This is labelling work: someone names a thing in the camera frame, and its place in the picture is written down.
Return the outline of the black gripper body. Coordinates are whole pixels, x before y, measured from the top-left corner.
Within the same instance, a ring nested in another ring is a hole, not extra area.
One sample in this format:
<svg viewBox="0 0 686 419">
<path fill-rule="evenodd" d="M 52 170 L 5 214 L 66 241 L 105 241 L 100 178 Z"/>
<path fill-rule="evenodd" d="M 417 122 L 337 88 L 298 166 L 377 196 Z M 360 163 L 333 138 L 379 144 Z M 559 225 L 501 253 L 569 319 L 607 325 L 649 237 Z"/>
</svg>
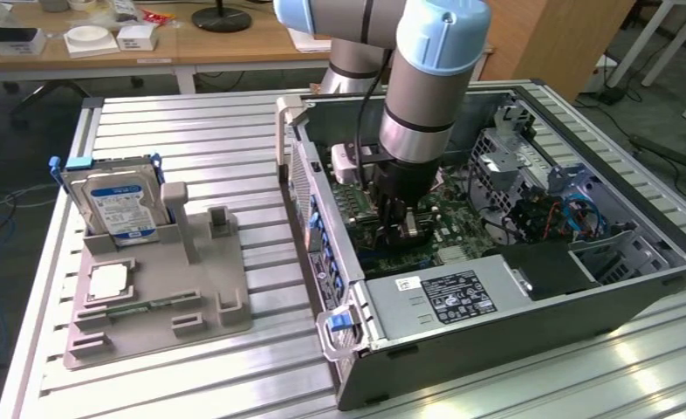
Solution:
<svg viewBox="0 0 686 419">
<path fill-rule="evenodd" d="M 409 163 L 400 160 L 381 161 L 373 171 L 373 195 L 380 210 L 400 206 L 415 208 L 429 193 L 440 161 Z"/>
</svg>

